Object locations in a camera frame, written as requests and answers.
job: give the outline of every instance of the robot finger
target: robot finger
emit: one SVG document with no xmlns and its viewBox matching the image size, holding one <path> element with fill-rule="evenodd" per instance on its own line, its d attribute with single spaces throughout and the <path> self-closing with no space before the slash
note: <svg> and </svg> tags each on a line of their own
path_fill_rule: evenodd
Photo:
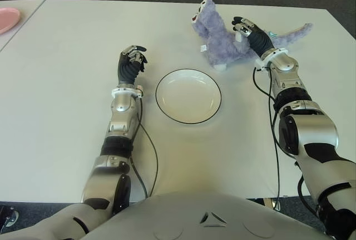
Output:
<svg viewBox="0 0 356 240">
<path fill-rule="evenodd" d="M 252 30 L 247 25 L 242 23 L 236 24 L 233 30 L 240 32 L 245 37 L 248 37 L 252 33 Z"/>
<path fill-rule="evenodd" d="M 252 23 L 250 20 L 248 20 L 246 18 L 243 18 L 243 17 L 239 17 L 239 16 L 235 16 L 234 17 L 234 20 L 232 21 L 232 24 L 233 25 L 243 24 L 243 25 L 245 25 L 245 27 L 248 27 L 248 28 L 251 28 L 251 29 L 255 27 L 255 24 Z"/>
<path fill-rule="evenodd" d="M 128 48 L 124 49 L 122 51 L 122 54 L 123 55 L 127 55 L 129 54 L 130 52 L 132 51 L 140 51 L 140 52 L 145 52 L 147 49 L 142 47 L 142 46 L 136 46 L 136 45 L 131 45 L 131 46 L 128 46 Z"/>
</svg>

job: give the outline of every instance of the plate black rim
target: plate black rim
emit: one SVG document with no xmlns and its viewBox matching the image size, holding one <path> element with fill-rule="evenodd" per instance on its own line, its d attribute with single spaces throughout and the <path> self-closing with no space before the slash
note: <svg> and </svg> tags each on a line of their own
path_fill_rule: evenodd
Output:
<svg viewBox="0 0 356 240">
<path fill-rule="evenodd" d="M 219 103 L 219 106 L 217 107 L 216 111 L 215 111 L 209 118 L 207 118 L 207 119 L 205 119 L 205 120 L 203 120 L 203 121 L 199 121 L 199 122 L 187 123 L 187 122 L 183 122 L 183 121 L 179 121 L 179 120 L 174 119 L 173 117 L 171 117 L 170 115 L 168 115 L 167 113 L 165 113 L 165 112 L 163 111 L 163 109 L 161 108 L 160 104 L 158 103 L 158 99 L 157 99 L 157 90 L 158 90 L 158 87 L 160 86 L 161 81 L 162 81 L 166 76 L 168 76 L 169 74 L 171 74 L 171 73 L 173 73 L 173 72 L 180 71 L 180 70 L 194 70 L 194 71 L 198 71 L 198 72 L 203 73 L 204 75 L 208 76 L 209 78 L 211 78 L 211 79 L 213 80 L 213 82 L 216 84 L 216 87 L 217 87 L 217 89 L 219 90 L 219 94 L 220 94 L 220 103 Z M 158 84 L 157 84 L 156 92 L 155 92 L 155 97 L 156 97 L 156 103 L 157 103 L 159 109 L 162 111 L 163 114 L 165 114 L 167 117 L 169 117 L 170 119 L 172 119 L 172 120 L 174 120 L 174 121 L 177 121 L 177 122 L 182 123 L 182 124 L 189 124 L 189 125 L 192 125 L 192 124 L 200 124 L 200 123 L 206 122 L 207 120 L 211 119 L 211 118 L 212 118 L 213 116 L 215 116 L 215 114 L 219 111 L 220 106 L 221 106 L 221 101 L 222 101 L 221 90 L 220 90 L 220 87 L 218 86 L 217 82 L 216 82 L 211 76 L 209 76 L 207 73 L 202 72 L 202 71 L 197 70 L 197 69 L 193 69 L 193 68 L 181 68 L 181 69 L 173 70 L 173 71 L 171 71 L 171 72 L 165 74 L 165 75 L 161 78 L 161 80 L 158 82 Z"/>
</svg>

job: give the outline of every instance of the robotic hand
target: robotic hand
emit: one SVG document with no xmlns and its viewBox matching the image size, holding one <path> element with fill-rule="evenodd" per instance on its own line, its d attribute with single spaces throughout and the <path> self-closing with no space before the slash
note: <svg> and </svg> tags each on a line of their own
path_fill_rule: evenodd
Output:
<svg viewBox="0 0 356 240">
<path fill-rule="evenodd" d="M 123 50 L 117 67 L 119 85 L 123 83 L 133 85 L 140 71 L 144 72 L 147 59 L 141 52 L 145 51 L 146 48 L 134 45 Z"/>
<path fill-rule="evenodd" d="M 335 124 L 312 101 L 298 76 L 297 61 L 285 49 L 274 48 L 268 35 L 245 18 L 234 17 L 232 24 L 261 58 L 257 67 L 269 68 L 274 109 L 280 116 L 280 146 L 294 156 L 303 172 L 327 234 L 336 239 L 355 239 L 356 164 L 336 153 Z"/>
</svg>

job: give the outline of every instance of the white plate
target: white plate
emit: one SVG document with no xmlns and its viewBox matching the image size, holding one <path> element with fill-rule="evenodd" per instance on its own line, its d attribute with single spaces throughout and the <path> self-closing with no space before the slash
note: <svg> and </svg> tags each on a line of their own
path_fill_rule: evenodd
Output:
<svg viewBox="0 0 356 240">
<path fill-rule="evenodd" d="M 164 76 L 157 85 L 156 101 L 171 119 L 196 124 L 218 111 L 221 92 L 216 82 L 198 70 L 180 69 Z"/>
</svg>

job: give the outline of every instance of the robot forearm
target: robot forearm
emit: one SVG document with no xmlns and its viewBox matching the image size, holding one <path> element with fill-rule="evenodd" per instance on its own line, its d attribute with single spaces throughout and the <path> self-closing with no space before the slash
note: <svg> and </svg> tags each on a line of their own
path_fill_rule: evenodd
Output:
<svg viewBox="0 0 356 240">
<path fill-rule="evenodd" d="M 142 87 L 134 89 L 136 76 L 144 71 L 146 58 L 140 46 L 130 46 L 120 54 L 118 87 L 112 90 L 112 117 L 109 122 L 100 156 L 83 191 L 82 202 L 103 209 L 109 218 L 128 207 L 131 181 L 127 173 L 133 140 L 139 126 L 137 98 Z"/>
<path fill-rule="evenodd" d="M 260 56 L 258 69 L 269 68 L 274 109 L 280 116 L 279 143 L 303 172 L 317 214 L 327 233 L 348 239 L 356 230 L 356 164 L 336 153 L 338 133 L 333 121 L 313 102 L 298 76 L 298 62 L 287 50 L 275 49 L 265 32 L 235 17 L 234 30 L 250 40 Z"/>
</svg>

